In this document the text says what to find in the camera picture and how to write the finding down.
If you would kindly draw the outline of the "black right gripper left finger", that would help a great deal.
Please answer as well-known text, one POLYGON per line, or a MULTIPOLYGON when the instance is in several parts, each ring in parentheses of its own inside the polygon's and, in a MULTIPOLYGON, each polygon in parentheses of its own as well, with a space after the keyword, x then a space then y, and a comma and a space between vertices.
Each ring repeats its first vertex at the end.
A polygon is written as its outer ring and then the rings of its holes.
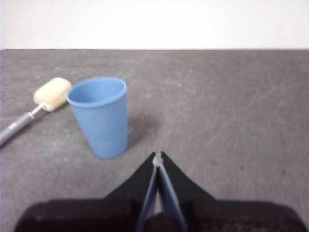
POLYGON ((153 175, 152 153, 132 176, 103 198, 56 199, 28 207, 16 232, 132 232, 153 175))

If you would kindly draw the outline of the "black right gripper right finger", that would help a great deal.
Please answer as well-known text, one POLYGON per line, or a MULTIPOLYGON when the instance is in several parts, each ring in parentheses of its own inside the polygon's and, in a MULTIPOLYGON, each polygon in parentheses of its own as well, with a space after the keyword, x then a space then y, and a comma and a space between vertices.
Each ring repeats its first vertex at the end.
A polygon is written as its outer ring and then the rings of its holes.
POLYGON ((303 232, 305 224, 286 205, 265 201, 220 200, 192 181, 160 152, 162 182, 189 232, 303 232))

